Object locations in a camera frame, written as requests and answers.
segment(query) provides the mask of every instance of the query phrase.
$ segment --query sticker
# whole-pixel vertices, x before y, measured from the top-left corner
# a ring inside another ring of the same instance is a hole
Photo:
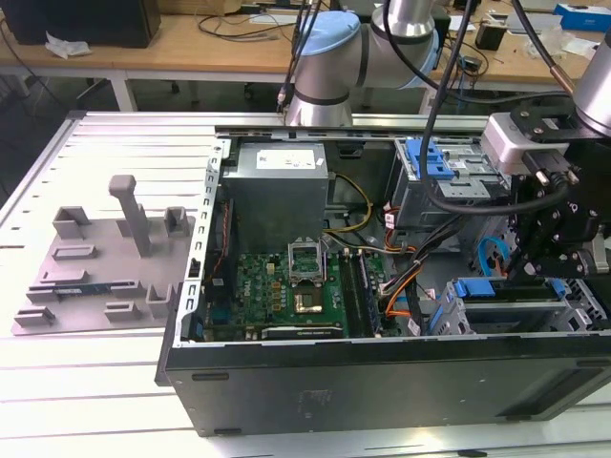
[[[314,150],[260,150],[257,153],[257,168],[314,170]]]
[[[387,229],[394,229],[394,215],[386,213],[384,215]]]
[[[82,290],[78,288],[55,289],[55,294],[82,294]]]
[[[467,165],[462,159],[448,159],[448,167],[452,169],[466,169]]]
[[[420,335],[420,326],[416,324],[416,322],[412,319],[408,321],[408,329],[411,331],[411,334],[414,336]]]

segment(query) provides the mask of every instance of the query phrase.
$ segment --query black computer case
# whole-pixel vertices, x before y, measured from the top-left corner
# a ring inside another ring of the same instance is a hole
[[[146,48],[161,23],[157,0],[0,0],[22,45],[40,45],[46,32],[90,45]]]

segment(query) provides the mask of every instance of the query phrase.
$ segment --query white robotic arm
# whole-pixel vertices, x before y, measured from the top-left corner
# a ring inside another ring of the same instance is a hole
[[[424,74],[431,71],[439,47],[431,9],[431,0],[390,0],[394,41]],[[351,12],[320,12],[295,71],[286,124],[350,126],[352,88],[405,89],[419,84],[390,45],[383,7],[375,10],[370,25],[361,25]]]

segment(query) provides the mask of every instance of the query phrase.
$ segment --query white table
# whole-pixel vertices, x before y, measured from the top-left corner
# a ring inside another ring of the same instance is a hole
[[[420,116],[355,116],[360,125],[423,127]],[[88,114],[67,120],[0,211],[0,456],[489,456],[608,457],[611,388],[555,420],[201,439],[172,388],[153,382],[162,329],[14,338],[12,315],[53,238],[60,205],[119,215],[108,177],[133,174],[148,215],[193,212],[213,125],[279,125],[269,114]],[[482,128],[484,118],[440,123]]]

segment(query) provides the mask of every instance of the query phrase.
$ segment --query desk leg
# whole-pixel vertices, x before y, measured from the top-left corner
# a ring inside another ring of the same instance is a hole
[[[116,103],[122,112],[137,112],[134,93],[130,87],[130,82],[127,79],[113,76],[110,78],[115,91]]]
[[[371,108],[371,100],[373,99],[373,88],[365,88],[363,90],[363,98],[361,99],[361,107],[364,110]]]
[[[422,103],[420,104],[419,115],[429,115],[431,113],[432,103],[437,95],[437,91],[431,86],[427,86],[422,95]]]
[[[189,86],[189,95],[191,95],[191,105],[200,103],[200,85],[199,81],[187,81]]]
[[[30,90],[28,89],[28,86],[26,86],[26,82],[20,74],[15,76],[7,75],[5,76],[5,80],[7,83],[9,83],[11,89],[13,89],[20,97],[25,98],[30,95]]]

